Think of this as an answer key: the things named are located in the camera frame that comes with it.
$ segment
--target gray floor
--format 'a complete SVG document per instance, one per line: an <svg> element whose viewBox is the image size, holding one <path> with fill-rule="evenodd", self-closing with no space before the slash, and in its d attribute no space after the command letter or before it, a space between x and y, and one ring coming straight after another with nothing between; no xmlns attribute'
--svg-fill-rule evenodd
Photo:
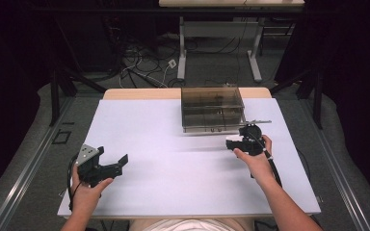
<svg viewBox="0 0 370 231"><path fill-rule="evenodd" d="M231 83L241 87L271 88L275 84L273 77L287 40L288 38L266 38L264 54L258 58L263 76L261 83L255 83L252 79L246 57L246 50L250 49L250 45L242 40L239 48L230 54L189 52L186 84L204 86ZM217 51L229 41L227 38L199 38L187 44L190 51L196 45L199 51ZM171 54L175 45L175 42L165 43L160 48L160 54ZM230 51L236 45L235 40L226 50ZM162 71L151 76L162 81L170 59L177 60L177 53L161 60ZM131 65L130 61L133 60L126 61L127 65ZM152 68L153 64L152 59L144 59L140 67ZM167 84L170 79L175 78L175 75L175 68L168 69L164 83ZM92 74L89 77L97 76L98 74ZM151 88L139 79L135 79L135 82L139 88ZM119 76L98 84L106 88L133 88L129 78L119 81ZM64 224L65 220L56 216L61 202L58 194L66 187L68 161L83 143L98 100L102 97L87 86L79 83L76 83L76 86L79 89L77 97L62 97L64 115L53 128L48 127L51 117L49 86L40 90L40 109L35 122L0 180L0 215L3 214L5 217L0 218L1 230L59 230ZM297 88L298 85L293 85L273 97L277 99L293 141L301 153L311 185L316 195L322 199L320 202L322 213L315 217L325 230L370 230L370 188L346 151L334 103L323 96L324 129L318 130L310 118L311 97L308 100L298 100L295 96ZM59 129L70 133L66 144L53 144L53 136L49 141L45 139L48 135L56 134ZM21 193L15 203L6 201L11 189L19 183L19 177L24 176L25 168L29 167L30 161L37 155L41 155L42 158L37 162L36 170L30 173L30 182L25 186L26 192ZM13 207L4 208L3 205L7 204ZM261 221L274 223L270 218ZM104 222L109 229L112 221ZM123 230L125 224L125 221L117 221L113 223L113 230ZM92 220L90 227L102 230L98 220ZM259 230L271 229L259 225Z"/></svg>

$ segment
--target human arm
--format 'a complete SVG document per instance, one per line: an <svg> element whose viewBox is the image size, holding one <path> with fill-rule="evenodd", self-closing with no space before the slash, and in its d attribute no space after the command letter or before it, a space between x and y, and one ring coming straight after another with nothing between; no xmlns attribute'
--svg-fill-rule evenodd
<svg viewBox="0 0 370 231"><path fill-rule="evenodd" d="M74 166L72 181L73 185L71 186L71 190L74 193L72 198L73 211L63 226L62 231L78 231L86 229L89 219L97 206L101 193L113 182L113 179L105 179L98 183L94 188L90 188L87 183L80 182L77 173L77 166Z"/></svg>
<svg viewBox="0 0 370 231"><path fill-rule="evenodd" d="M272 153L272 141L267 136L263 136L263 139L266 149ZM278 184L264 153L251 156L238 148L233 152L247 164L251 175L265 193L280 230L322 230Z"/></svg>

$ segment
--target right hand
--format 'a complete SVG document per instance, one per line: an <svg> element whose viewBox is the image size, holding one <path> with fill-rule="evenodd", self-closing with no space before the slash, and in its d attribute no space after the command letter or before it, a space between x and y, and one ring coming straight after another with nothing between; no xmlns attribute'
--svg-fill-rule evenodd
<svg viewBox="0 0 370 231"><path fill-rule="evenodd" d="M267 151L272 155L272 141L266 135L263 135L262 138L266 143L265 147ZM246 163L246 165L248 165L251 175L256 179L259 185L266 180L275 179L272 168L270 167L269 161L264 152L256 156L251 156L248 153L241 151L239 148L233 149L233 152L236 154L237 158L241 159Z"/></svg>

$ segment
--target right arm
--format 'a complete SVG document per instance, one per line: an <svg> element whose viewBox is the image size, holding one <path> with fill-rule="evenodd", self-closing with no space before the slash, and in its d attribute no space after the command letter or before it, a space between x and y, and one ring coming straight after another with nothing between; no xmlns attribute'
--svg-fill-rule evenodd
<svg viewBox="0 0 370 231"><path fill-rule="evenodd" d="M272 153L272 141L267 136L263 139L266 149ZM280 230L322 230L278 184L264 153L250 156L238 148L233 152L248 165L251 175L265 193Z"/></svg>

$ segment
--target white table surface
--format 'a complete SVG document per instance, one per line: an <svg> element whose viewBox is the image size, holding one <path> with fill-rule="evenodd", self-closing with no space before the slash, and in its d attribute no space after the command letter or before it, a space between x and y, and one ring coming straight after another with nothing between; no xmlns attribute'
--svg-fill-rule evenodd
<svg viewBox="0 0 370 231"><path fill-rule="evenodd" d="M247 120L273 140L283 188L308 214L320 213L275 99L244 99ZM104 146L102 165L128 154L122 176L103 192L92 218L267 217L271 210L247 166L217 133L184 134L179 99L100 100L85 144ZM58 216L68 217L64 197Z"/></svg>
<svg viewBox="0 0 370 231"><path fill-rule="evenodd" d="M304 0L160 0L160 7L301 7Z"/></svg>

